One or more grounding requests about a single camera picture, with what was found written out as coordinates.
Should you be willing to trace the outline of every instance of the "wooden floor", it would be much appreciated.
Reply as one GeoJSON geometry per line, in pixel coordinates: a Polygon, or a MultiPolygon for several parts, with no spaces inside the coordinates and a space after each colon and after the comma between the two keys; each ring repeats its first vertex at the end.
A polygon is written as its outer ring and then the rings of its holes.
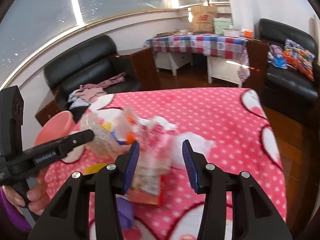
{"type": "MultiPolygon", "coordinates": [[[[236,84],[213,79],[209,84],[206,65],[186,65],[178,75],[160,70],[163,89],[191,87],[236,87],[236,84]]],[[[287,190],[287,225],[296,237],[307,225],[313,212],[320,181],[319,134],[300,123],[264,107],[276,136],[284,168],[287,190]]]]}

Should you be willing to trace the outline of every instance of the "green box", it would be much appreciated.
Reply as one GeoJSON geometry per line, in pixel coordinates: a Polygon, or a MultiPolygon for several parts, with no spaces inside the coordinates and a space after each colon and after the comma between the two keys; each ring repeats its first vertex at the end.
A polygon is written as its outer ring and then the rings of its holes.
{"type": "Polygon", "coordinates": [[[229,28],[230,25],[232,25],[232,21],[229,18],[214,18],[214,33],[223,34],[222,30],[229,28]]]}

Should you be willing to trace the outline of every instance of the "pink blanket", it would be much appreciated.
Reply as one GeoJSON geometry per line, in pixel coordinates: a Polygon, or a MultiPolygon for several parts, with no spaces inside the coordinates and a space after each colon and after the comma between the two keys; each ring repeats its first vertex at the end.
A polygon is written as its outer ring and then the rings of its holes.
{"type": "MultiPolygon", "coordinates": [[[[286,218],[285,180],[276,140],[257,94],[239,88],[194,88],[120,93],[105,109],[131,105],[141,118],[155,115],[177,125],[177,135],[191,132],[215,141],[207,160],[226,172],[246,170],[286,218]]],[[[108,163],[85,150],[75,163],[57,162],[48,170],[48,194],[53,197],[74,171],[108,163]]],[[[227,195],[227,237],[231,239],[232,200],[227,195]]],[[[204,195],[196,195],[185,170],[165,176],[164,206],[135,205],[135,226],[124,232],[127,240],[196,239],[204,195]]],[[[90,199],[90,239],[95,239],[94,198],[90,199]]]]}

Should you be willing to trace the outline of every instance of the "table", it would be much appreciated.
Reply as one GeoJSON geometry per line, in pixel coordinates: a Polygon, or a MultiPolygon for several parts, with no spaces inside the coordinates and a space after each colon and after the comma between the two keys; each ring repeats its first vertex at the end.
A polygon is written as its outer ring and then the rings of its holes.
{"type": "MultiPolygon", "coordinates": [[[[247,170],[261,185],[285,220],[285,180],[279,151],[268,119],[253,90],[242,88],[194,88],[143,91],[108,95],[101,111],[131,105],[141,118],[155,115],[177,125],[177,136],[195,133],[214,141],[207,156],[223,171],[247,170]]],[[[89,150],[75,163],[56,162],[45,177],[52,198],[74,172],[112,160],[98,158],[89,150]]],[[[135,226],[124,232],[126,240],[196,239],[204,204],[204,195],[196,195],[186,170],[172,168],[165,175],[164,205],[135,205],[135,226]]],[[[232,201],[227,195],[227,237],[232,232],[232,201]]],[[[90,239],[95,239],[94,198],[89,206],[90,239]]]]}
{"type": "Polygon", "coordinates": [[[152,47],[156,55],[156,66],[158,68],[170,68],[172,75],[176,70],[188,62],[192,62],[191,53],[198,53],[208,57],[208,82],[212,83],[212,77],[224,79],[240,84],[237,77],[238,65],[226,63],[222,59],[230,59],[239,63],[241,58],[246,58],[243,53],[246,38],[232,38],[216,34],[194,34],[194,35],[171,35],[161,38],[151,38],[145,42],[145,47],[152,47]]]}

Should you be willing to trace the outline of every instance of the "human hand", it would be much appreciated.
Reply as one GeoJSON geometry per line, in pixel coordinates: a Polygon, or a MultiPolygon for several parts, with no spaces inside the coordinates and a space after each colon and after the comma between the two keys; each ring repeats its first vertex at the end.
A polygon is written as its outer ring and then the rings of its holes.
{"type": "MultiPolygon", "coordinates": [[[[28,208],[37,215],[41,215],[45,207],[50,202],[50,198],[46,192],[47,183],[44,180],[47,170],[48,168],[39,171],[36,177],[37,185],[27,192],[27,198],[31,201],[31,203],[28,205],[28,208]]],[[[7,200],[21,213],[19,206],[25,206],[23,198],[12,187],[2,186],[2,189],[7,200]]]]}

